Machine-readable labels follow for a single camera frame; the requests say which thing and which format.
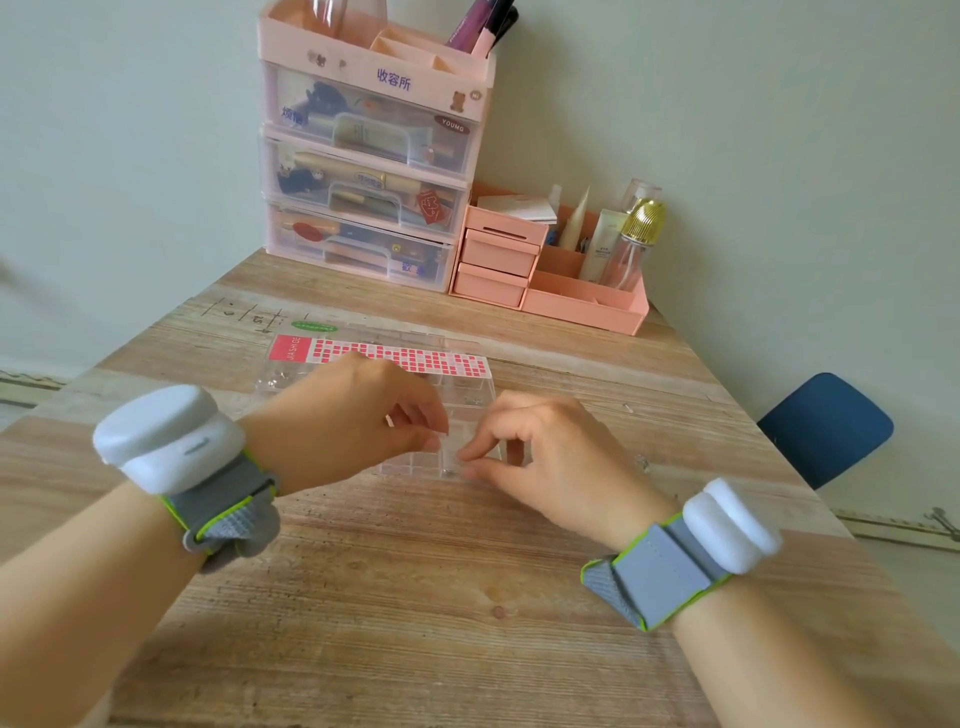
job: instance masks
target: clear plastic organizer box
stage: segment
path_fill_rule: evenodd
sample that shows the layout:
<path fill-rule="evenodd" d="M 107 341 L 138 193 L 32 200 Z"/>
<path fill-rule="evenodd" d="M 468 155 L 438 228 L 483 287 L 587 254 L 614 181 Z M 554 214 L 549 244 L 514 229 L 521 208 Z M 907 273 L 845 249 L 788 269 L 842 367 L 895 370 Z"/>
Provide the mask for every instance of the clear plastic organizer box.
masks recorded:
<path fill-rule="evenodd" d="M 267 253 L 433 291 L 445 291 L 455 248 L 271 203 Z"/>
<path fill-rule="evenodd" d="M 283 195 L 319 212 L 438 242 L 456 242 L 467 209 L 467 189 L 398 173 L 386 163 L 373 168 L 334 157 L 269 127 L 262 168 L 268 197 Z"/>
<path fill-rule="evenodd" d="M 473 176 L 483 125 L 456 115 L 264 64 L 267 119 L 329 147 L 350 149 L 412 167 Z M 386 82 L 391 73 L 383 70 Z M 397 77 L 398 84 L 410 83 Z"/>
<path fill-rule="evenodd" d="M 440 452 L 400 455 L 372 469 L 381 475 L 461 480 L 457 451 L 473 437 L 477 424 L 496 397 L 490 365 L 477 344 L 443 336 L 314 321 L 284 325 L 274 338 L 256 382 L 264 395 L 281 392 L 318 366 L 346 351 L 390 358 L 423 376 L 440 392 L 450 432 L 441 436 Z M 503 458 L 498 445 L 490 457 Z"/>

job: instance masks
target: wrist device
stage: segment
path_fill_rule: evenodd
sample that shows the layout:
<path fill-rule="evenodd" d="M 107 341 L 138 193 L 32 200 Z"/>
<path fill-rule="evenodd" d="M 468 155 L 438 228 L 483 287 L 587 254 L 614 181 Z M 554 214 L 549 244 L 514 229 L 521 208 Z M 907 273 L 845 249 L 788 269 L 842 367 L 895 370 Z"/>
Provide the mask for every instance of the wrist device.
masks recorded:
<path fill-rule="evenodd" d="M 93 431 L 101 459 L 159 496 L 183 527 L 183 546 L 203 551 L 201 571 L 255 556 L 276 538 L 276 478 L 244 451 L 243 428 L 201 387 L 166 387 L 124 404 Z"/>
<path fill-rule="evenodd" d="M 631 624 L 648 632 L 782 546 L 722 478 L 708 483 L 684 510 L 654 523 L 619 555 L 580 572 L 583 584 Z"/>

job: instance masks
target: blue chair backrest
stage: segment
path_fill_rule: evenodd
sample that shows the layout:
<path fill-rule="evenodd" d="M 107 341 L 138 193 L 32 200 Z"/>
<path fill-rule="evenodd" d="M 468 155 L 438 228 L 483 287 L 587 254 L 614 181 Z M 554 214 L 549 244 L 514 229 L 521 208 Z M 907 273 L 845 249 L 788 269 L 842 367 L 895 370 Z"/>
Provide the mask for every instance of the blue chair backrest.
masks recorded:
<path fill-rule="evenodd" d="M 894 423 L 846 381 L 812 376 L 757 425 L 814 490 L 890 439 Z"/>

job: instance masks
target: wood grain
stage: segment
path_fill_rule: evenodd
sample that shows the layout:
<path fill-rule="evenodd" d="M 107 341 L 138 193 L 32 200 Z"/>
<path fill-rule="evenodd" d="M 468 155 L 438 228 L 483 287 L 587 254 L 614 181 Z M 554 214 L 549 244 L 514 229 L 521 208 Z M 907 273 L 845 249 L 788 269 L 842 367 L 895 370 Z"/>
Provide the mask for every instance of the wood grain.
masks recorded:
<path fill-rule="evenodd" d="M 169 382 L 231 415 L 279 321 L 477 342 L 498 389 L 573 394 L 678 501 L 714 476 L 784 529 L 760 577 L 904 725 L 960 725 L 960 662 L 656 312 L 636 338 L 258 253 L 0 435 L 0 558 L 116 481 L 89 446 Z M 280 502 L 259 558 L 198 578 L 118 686 L 115 721 L 180 726 L 712 726 L 669 630 L 583 590 L 600 549 L 479 486 L 359 475 Z"/>

